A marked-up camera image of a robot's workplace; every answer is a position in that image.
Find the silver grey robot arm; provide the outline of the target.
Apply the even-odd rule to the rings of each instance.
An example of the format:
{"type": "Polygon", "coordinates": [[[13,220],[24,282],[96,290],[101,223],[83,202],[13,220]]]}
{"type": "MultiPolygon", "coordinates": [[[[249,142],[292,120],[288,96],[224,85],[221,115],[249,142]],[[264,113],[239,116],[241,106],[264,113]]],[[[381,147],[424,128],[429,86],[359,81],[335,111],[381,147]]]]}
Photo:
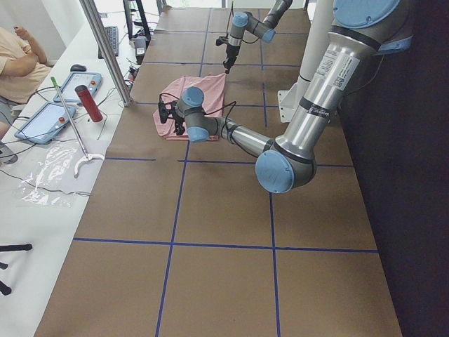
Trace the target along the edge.
{"type": "Polygon", "coordinates": [[[306,185],[316,173],[314,146],[358,66],[410,46],[414,9],[414,1],[318,1],[297,81],[278,93],[281,121],[287,123],[280,136],[268,138],[206,113],[203,91],[195,86],[170,104],[170,113],[191,142],[219,136],[255,156],[265,190],[284,193],[306,185]]]}
{"type": "Polygon", "coordinates": [[[216,39],[215,45],[226,45],[226,58],[223,61],[225,73],[229,74],[239,55],[245,32],[249,32],[263,42],[270,43],[276,34],[275,28],[283,14],[290,8],[292,1],[276,1],[263,21],[259,21],[248,11],[231,11],[232,19],[230,32],[216,39]]]}

